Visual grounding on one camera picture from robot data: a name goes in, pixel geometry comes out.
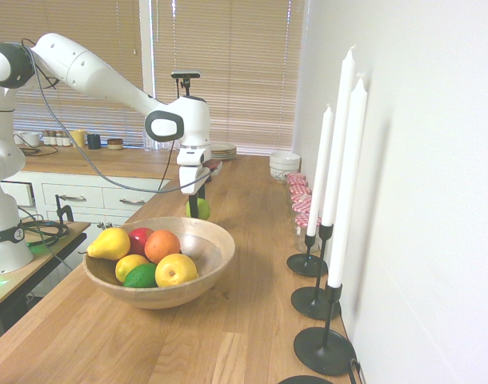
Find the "red apple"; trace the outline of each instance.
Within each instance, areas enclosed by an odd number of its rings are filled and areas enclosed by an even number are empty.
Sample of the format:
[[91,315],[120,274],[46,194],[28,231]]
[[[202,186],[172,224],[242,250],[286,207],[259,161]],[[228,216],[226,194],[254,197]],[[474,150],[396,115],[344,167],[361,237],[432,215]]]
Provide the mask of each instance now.
[[130,251],[129,254],[140,254],[145,256],[145,244],[154,231],[150,228],[136,228],[129,233]]

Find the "white candle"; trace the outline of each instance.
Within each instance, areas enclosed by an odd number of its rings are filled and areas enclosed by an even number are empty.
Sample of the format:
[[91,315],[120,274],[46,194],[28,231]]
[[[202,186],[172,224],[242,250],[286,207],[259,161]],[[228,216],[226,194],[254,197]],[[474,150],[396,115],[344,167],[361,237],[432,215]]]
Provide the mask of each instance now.
[[365,118],[366,92],[363,80],[359,79],[350,96],[349,125],[343,155],[342,179],[338,192],[338,206],[333,231],[331,263],[327,285],[339,288],[342,284],[343,263],[346,256],[350,213],[354,196],[354,184],[358,171],[359,150],[362,143],[363,119]]
[[324,187],[324,174],[326,173],[327,163],[329,161],[330,143],[333,130],[333,112],[331,107],[326,108],[322,117],[321,141],[318,145],[317,165],[315,167],[315,181],[312,189],[310,216],[308,217],[308,227],[306,234],[315,236],[317,231],[318,208],[322,200],[322,188]]
[[322,208],[322,224],[324,226],[332,226],[334,223],[353,79],[354,60],[351,48],[342,62],[342,72],[340,73],[337,110],[334,117],[333,141],[331,143],[330,168],[327,174],[326,195],[324,196],[324,207]]

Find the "stacked plates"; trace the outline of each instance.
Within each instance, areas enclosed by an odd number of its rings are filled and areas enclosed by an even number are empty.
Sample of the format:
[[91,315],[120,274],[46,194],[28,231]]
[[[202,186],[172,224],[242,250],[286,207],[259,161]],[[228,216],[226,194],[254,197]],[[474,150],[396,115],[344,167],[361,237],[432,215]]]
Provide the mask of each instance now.
[[219,160],[230,160],[237,155],[237,148],[224,142],[213,142],[210,145],[210,150],[212,151],[212,158]]

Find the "yellow mug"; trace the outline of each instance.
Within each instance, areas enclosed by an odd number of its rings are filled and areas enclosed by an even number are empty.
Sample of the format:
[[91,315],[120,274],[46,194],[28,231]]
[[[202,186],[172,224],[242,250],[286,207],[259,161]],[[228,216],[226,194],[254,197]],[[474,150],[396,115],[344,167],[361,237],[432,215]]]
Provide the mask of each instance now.
[[78,146],[83,147],[86,145],[86,130],[71,130],[70,134]]

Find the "green apple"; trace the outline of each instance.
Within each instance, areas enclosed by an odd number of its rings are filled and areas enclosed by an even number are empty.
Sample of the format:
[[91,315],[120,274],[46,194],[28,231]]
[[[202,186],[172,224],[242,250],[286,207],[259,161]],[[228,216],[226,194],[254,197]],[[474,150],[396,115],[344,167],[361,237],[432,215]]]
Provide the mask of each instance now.
[[[190,205],[187,201],[187,217],[190,218]],[[204,198],[198,198],[198,218],[208,220],[210,217],[210,205]]]

